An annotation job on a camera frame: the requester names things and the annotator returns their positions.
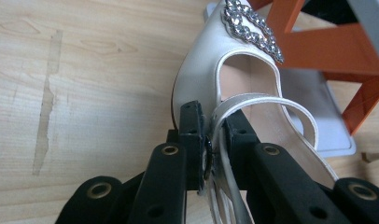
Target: light wood surface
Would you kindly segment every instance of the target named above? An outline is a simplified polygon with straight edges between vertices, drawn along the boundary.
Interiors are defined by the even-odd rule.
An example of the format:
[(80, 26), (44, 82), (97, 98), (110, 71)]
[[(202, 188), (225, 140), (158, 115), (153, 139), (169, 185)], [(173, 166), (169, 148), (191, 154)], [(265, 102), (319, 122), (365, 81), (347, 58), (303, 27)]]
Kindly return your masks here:
[[(145, 170), (208, 1), (0, 1), (0, 223), (53, 223), (77, 187)], [(358, 88), (332, 83), (344, 108)], [(379, 105), (339, 176), (379, 187)], [(210, 223), (189, 194), (188, 223)]]

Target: wooden table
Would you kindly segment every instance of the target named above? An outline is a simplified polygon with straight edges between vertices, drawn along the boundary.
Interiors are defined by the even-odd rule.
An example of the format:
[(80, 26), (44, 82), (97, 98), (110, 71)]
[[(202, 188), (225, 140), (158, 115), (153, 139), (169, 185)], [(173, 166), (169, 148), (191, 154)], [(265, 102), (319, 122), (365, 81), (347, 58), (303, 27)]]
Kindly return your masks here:
[[(0, 1), (0, 223), (53, 223), (77, 187), (144, 171), (172, 128), (175, 75), (208, 1)], [(344, 108), (357, 85), (332, 83)], [(329, 159), (379, 187), (379, 105), (358, 153)], [(189, 194), (188, 223), (211, 222)]]

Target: wooden floor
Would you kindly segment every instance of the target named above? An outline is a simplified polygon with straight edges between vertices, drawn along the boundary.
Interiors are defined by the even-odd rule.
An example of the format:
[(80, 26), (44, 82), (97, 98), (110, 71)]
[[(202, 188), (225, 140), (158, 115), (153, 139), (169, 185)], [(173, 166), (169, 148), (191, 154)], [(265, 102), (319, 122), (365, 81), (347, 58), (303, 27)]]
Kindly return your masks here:
[[(0, 1), (0, 223), (53, 223), (77, 187), (144, 171), (172, 128), (171, 90), (202, 1)], [(358, 85), (331, 83), (344, 108)], [(339, 176), (379, 187), (379, 105)], [(189, 194), (188, 223), (210, 223)]]

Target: white shoe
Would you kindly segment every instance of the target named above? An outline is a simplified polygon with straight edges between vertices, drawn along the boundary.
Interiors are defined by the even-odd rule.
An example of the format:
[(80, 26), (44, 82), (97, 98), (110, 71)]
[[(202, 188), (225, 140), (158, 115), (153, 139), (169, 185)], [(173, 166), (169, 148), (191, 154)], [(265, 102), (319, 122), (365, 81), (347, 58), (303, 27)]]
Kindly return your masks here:
[[(230, 10), (238, 7), (241, 8), (239, 16)], [(337, 179), (316, 152), (317, 128), (311, 114), (302, 106), (282, 98), (279, 70), (274, 60), (281, 62), (283, 58), (274, 45), (270, 30), (263, 25), (264, 21), (256, 21), (257, 17), (251, 13), (252, 9), (245, 0), (241, 5), (239, 1), (227, 0), (216, 6), (181, 65), (172, 98), (173, 118), (177, 127), (180, 106), (195, 100), (201, 103), (205, 133), (212, 139), (214, 152), (220, 154), (222, 175), (212, 176), (210, 181), (214, 183), (209, 183), (209, 198), (217, 223), (227, 220), (247, 223), (251, 220), (234, 181), (221, 131), (223, 120), (246, 106), (244, 112), (261, 142), (284, 147), (318, 183), (331, 188)], [(253, 22), (245, 16), (240, 19), (241, 14), (248, 18), (251, 14)], [(240, 23), (242, 26), (233, 28), (233, 24)], [(294, 127), (286, 107), (301, 119), (304, 135)], [(227, 208), (222, 212), (216, 206), (219, 188), (228, 196), (222, 197)], [(228, 199), (232, 202), (234, 216), (229, 215), (232, 210), (226, 206), (231, 203), (227, 203)]]

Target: crystal decoration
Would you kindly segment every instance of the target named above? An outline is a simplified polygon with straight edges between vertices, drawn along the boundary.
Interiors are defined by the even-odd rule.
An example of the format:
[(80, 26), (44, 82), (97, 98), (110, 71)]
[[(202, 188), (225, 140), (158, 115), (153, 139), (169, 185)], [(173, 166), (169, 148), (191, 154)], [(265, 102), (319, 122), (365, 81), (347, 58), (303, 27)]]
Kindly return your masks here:
[[(284, 61), (283, 54), (280, 48), (277, 47), (274, 32), (268, 27), (265, 19), (259, 16), (251, 7), (242, 5), (239, 0), (225, 0), (225, 3), (222, 19), (230, 33), (246, 43), (255, 45), (277, 62), (282, 63)], [(260, 28), (262, 34), (252, 32), (248, 26), (244, 26), (242, 24), (243, 17), (247, 18), (254, 26)]]

